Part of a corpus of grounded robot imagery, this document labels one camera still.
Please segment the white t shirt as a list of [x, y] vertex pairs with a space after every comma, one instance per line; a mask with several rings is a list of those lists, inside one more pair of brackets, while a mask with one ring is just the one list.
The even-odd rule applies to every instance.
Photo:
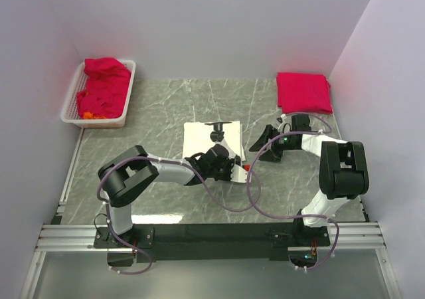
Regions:
[[239, 121], [187, 122], [183, 127], [183, 157], [206, 153], [218, 144], [228, 150], [230, 158], [237, 155], [242, 161], [246, 160]]

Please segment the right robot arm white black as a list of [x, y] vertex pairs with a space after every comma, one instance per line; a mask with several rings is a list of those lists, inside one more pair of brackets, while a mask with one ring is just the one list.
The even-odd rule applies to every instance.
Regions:
[[319, 191], [310, 203], [299, 211], [293, 221], [292, 239], [299, 245], [308, 244], [327, 220], [348, 203], [369, 189], [369, 172], [364, 145], [329, 136], [331, 126], [324, 122], [324, 130], [310, 126], [312, 114], [290, 113], [291, 122], [280, 117], [276, 128], [266, 125], [262, 135], [250, 147], [259, 160], [279, 162], [285, 151], [302, 150], [319, 158]]

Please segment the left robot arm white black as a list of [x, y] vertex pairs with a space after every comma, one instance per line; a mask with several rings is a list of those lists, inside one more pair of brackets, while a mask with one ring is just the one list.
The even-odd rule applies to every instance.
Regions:
[[164, 159], [147, 153], [141, 145], [133, 146], [98, 170], [98, 191], [105, 193], [100, 200], [108, 204], [107, 216], [112, 223], [109, 239], [117, 247], [131, 243], [131, 204], [152, 183], [194, 186], [206, 179], [246, 183], [248, 170], [240, 156], [220, 144], [183, 159]]

